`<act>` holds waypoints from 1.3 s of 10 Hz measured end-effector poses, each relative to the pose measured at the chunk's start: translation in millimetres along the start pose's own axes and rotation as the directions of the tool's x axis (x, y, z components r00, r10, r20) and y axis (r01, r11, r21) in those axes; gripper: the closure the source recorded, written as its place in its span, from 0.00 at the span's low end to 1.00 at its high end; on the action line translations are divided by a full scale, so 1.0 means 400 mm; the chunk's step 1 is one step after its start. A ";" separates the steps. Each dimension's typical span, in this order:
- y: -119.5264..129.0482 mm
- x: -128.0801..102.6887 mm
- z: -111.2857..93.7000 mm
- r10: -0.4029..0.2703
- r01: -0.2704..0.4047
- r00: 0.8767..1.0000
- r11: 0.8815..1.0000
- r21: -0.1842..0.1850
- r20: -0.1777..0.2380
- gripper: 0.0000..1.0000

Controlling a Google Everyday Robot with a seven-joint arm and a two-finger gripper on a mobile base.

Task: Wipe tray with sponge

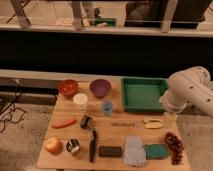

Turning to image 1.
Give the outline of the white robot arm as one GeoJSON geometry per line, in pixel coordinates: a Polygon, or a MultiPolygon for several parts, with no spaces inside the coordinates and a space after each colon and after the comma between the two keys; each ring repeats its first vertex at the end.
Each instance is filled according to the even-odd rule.
{"type": "Polygon", "coordinates": [[[209,71],[202,66],[173,73],[167,79],[168,89],[159,102],[166,112],[176,114],[191,103],[213,118],[213,91],[208,87],[210,80],[209,71]]]}

